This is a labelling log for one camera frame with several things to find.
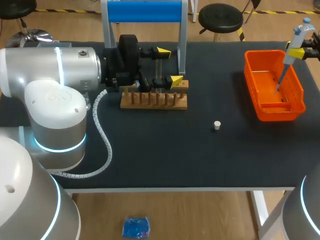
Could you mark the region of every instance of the blue object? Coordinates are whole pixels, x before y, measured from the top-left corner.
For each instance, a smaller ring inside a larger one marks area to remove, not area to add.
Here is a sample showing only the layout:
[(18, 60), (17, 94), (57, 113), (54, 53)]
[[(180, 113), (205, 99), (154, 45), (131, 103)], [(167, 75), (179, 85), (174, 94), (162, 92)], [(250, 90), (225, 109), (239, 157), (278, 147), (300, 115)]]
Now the blue object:
[(181, 1), (108, 1), (110, 23), (180, 23)]
[(149, 237), (150, 225), (148, 217), (127, 217), (124, 221), (122, 237), (130, 239), (146, 239)]
[(311, 22), (311, 19), (308, 18), (308, 17), (305, 17), (305, 18), (303, 19), (303, 23), (304, 23), (304, 24), (309, 24), (310, 22)]
[(298, 27), (295, 27), (295, 28), (293, 29), (293, 31), (294, 31), (294, 34), (297, 35), (297, 36), (301, 33), (301, 29), (298, 28)]

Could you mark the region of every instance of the black table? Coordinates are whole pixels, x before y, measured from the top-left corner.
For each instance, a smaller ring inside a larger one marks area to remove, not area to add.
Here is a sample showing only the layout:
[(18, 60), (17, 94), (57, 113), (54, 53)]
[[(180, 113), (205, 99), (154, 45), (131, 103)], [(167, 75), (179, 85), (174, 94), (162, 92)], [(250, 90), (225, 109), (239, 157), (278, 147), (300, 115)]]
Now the black table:
[[(93, 47), (98, 55), (104, 47), (100, 42), (72, 45)], [(143, 48), (151, 45), (170, 50), (177, 46), (140, 44)], [(296, 60), (294, 69), (304, 89), (306, 111), (293, 122), (266, 123), (256, 116), (244, 78), (245, 51), (284, 47), (283, 42), (189, 42), (188, 110), (120, 109), (121, 93), (109, 93), (100, 101), (98, 117), (113, 149), (111, 164), (94, 177), (55, 178), (75, 192), (295, 187), (319, 162), (319, 90), (306, 63)], [(176, 74), (176, 61), (174, 56), (163, 62), (164, 75)], [(149, 78), (154, 64), (143, 60)], [(100, 90), (89, 94), (91, 104)], [(0, 116), (2, 127), (30, 125), (24, 106), (16, 99), (1, 98)], [(217, 120), (221, 127), (214, 132)], [(93, 172), (107, 156), (90, 111), (85, 157), (71, 173)]]

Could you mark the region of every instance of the wooden peg board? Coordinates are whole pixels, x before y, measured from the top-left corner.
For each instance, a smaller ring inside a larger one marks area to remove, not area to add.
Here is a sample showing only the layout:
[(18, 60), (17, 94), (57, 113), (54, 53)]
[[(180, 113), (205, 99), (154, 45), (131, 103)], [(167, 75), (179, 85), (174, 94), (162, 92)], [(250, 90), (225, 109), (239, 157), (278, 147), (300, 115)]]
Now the wooden peg board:
[(134, 87), (124, 87), (120, 108), (122, 109), (160, 109), (160, 110), (187, 110), (187, 94), (189, 87), (187, 80), (184, 84), (179, 84), (173, 89), (181, 90), (180, 93), (153, 93), (153, 92), (133, 92)]

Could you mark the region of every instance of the wooden floor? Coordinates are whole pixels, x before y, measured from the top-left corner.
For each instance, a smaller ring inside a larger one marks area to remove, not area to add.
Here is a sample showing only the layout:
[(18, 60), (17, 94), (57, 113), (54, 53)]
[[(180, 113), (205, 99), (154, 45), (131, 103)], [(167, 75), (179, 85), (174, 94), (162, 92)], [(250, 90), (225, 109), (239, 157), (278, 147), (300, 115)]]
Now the wooden floor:
[[(242, 10), (247, 0), (199, 0), (201, 7), (224, 2)], [(100, 11), (100, 3), (89, 0), (38, 0), (39, 9)], [(312, 11), (312, 0), (262, 0), (258, 10)], [(320, 16), (307, 15), (320, 30)], [(243, 27), (247, 41), (290, 41), (293, 28), (303, 14), (254, 14)], [(25, 18), (30, 29), (44, 29), (55, 40), (103, 41), (101, 16), (84, 13), (34, 12)], [(139, 41), (177, 41), (178, 25), (171, 23), (121, 23), (114, 26), (117, 36), (136, 34)], [(199, 23), (188, 23), (188, 41), (212, 41), (213, 34), (199, 35)], [(18, 32), (16, 21), (3, 21), (0, 48)], [(236, 32), (220, 35), (222, 42), (238, 42)], [(320, 86), (320, 63), (307, 60)], [(282, 196), (280, 191), (264, 192), (271, 212)], [(109, 193), (75, 196), (81, 219), (81, 240), (121, 239), (127, 216), (148, 216), (151, 240), (254, 240), (258, 239), (255, 218), (246, 192)], [(284, 239), (280, 233), (275, 239)]]

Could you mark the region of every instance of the orange basket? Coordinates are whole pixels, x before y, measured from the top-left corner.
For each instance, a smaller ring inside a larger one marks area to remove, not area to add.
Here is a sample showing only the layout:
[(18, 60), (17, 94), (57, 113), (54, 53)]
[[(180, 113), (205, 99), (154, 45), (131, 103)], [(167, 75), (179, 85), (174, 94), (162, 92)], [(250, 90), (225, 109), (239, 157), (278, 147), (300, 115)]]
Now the orange basket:
[(275, 93), (285, 55), (282, 50), (247, 51), (244, 54), (245, 80), (261, 121), (293, 121), (306, 110), (304, 89), (292, 66)]

